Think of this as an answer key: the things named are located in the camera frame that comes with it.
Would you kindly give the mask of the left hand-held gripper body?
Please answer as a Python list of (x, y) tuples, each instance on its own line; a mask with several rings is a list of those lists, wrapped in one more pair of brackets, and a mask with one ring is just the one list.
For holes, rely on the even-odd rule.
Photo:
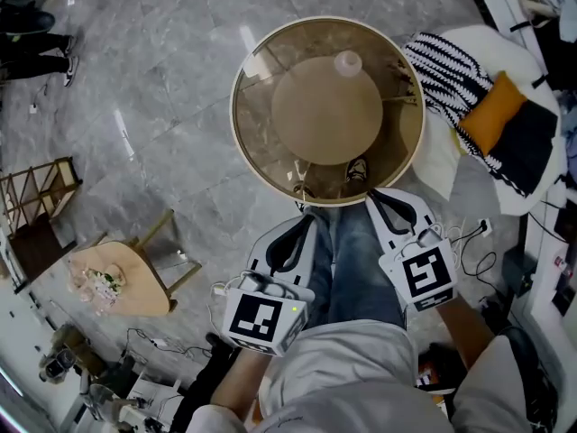
[(244, 270), (226, 294), (222, 335), (241, 348), (283, 356), (304, 329), (314, 299), (300, 284)]

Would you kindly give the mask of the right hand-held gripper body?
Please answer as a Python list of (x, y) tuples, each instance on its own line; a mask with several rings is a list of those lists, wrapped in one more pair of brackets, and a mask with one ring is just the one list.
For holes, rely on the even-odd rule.
[(430, 226), (379, 259), (398, 296), (417, 312), (436, 308), (457, 295), (453, 251), (442, 233), (441, 226)]

